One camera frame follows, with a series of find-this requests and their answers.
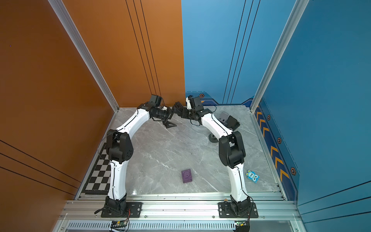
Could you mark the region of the dark grey round phone stand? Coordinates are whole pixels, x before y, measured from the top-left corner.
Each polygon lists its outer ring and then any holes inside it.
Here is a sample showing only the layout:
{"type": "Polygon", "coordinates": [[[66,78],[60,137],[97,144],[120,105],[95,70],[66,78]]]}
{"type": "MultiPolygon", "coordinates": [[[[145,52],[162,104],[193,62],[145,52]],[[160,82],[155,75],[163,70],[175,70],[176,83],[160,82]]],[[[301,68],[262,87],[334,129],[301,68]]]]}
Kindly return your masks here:
{"type": "Polygon", "coordinates": [[[208,138],[211,143],[218,143],[218,139],[212,133],[209,134],[208,138]]]}

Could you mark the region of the black phone stand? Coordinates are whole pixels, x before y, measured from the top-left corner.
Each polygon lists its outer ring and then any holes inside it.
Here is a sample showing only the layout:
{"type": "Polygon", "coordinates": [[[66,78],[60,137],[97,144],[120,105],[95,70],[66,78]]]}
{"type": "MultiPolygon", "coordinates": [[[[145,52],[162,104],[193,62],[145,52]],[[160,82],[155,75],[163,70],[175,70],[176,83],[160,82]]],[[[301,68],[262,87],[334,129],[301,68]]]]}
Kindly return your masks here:
{"type": "Polygon", "coordinates": [[[226,127],[228,129],[231,129],[232,131],[235,131],[240,126],[240,122],[234,118],[233,116],[229,116],[226,121],[226,127]]]}
{"type": "Polygon", "coordinates": [[[172,107],[173,113],[177,114],[179,117],[185,119],[187,116],[187,108],[185,108],[179,101],[177,101],[172,107]]]}

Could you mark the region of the purple-grey phone stand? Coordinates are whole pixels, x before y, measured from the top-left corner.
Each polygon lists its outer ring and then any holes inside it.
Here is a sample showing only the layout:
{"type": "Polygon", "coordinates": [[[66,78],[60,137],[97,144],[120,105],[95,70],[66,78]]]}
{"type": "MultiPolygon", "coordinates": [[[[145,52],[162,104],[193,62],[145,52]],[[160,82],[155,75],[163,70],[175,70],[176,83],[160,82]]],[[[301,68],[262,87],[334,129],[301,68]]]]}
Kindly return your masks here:
{"type": "Polygon", "coordinates": [[[218,120],[219,120],[221,123],[225,124],[225,123],[227,122],[229,116],[230,116],[230,115],[229,115],[228,113],[226,113],[226,112],[221,112],[220,115],[219,115],[218,120]]]}

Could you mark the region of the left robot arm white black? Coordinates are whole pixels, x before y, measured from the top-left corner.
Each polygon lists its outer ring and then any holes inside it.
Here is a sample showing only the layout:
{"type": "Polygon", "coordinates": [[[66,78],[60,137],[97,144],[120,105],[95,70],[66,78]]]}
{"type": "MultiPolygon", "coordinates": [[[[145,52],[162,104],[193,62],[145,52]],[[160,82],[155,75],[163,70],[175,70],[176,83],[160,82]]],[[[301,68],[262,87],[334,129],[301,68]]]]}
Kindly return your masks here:
{"type": "Polygon", "coordinates": [[[111,166],[110,188],[105,200],[104,212],[123,215],[126,212],[126,174],[134,148],[131,139],[140,127],[150,119],[157,119],[165,127],[175,127],[169,122],[171,109],[161,106],[163,99],[152,95],[150,100],[137,107],[134,114],[121,126],[109,130],[106,136],[106,153],[111,166]]]}

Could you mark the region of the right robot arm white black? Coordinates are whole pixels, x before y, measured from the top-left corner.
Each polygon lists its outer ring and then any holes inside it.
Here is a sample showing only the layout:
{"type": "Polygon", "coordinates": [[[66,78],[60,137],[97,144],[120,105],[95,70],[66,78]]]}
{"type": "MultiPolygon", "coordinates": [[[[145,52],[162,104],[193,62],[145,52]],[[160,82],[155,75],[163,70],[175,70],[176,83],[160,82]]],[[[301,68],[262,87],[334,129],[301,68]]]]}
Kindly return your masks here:
{"type": "Polygon", "coordinates": [[[219,158],[227,167],[231,181],[231,208],[235,216],[243,217],[251,207],[251,200],[243,179],[246,153],[241,133],[234,132],[217,120],[211,110],[204,108],[200,97],[189,95],[186,104],[187,106],[182,109],[182,117],[199,122],[218,141],[219,158]]]}

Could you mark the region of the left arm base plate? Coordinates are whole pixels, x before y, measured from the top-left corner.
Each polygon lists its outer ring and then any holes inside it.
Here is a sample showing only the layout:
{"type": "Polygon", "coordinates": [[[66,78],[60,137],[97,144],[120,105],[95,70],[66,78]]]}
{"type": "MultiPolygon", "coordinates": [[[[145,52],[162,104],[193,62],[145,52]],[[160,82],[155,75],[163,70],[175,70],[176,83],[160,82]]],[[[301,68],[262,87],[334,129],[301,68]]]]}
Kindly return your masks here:
{"type": "Polygon", "coordinates": [[[101,210],[102,218],[139,218],[142,211],[142,202],[124,202],[115,201],[105,203],[101,210]]]}

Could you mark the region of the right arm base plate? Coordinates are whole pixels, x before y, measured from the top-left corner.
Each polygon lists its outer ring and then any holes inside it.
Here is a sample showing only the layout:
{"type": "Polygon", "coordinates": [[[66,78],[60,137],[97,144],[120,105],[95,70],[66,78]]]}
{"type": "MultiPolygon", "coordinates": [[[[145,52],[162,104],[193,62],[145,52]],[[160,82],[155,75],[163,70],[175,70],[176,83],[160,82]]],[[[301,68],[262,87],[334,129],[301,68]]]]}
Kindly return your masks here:
{"type": "Polygon", "coordinates": [[[232,202],[219,202],[218,213],[220,218],[258,218],[258,210],[255,203],[246,206],[236,205],[232,202]]]}

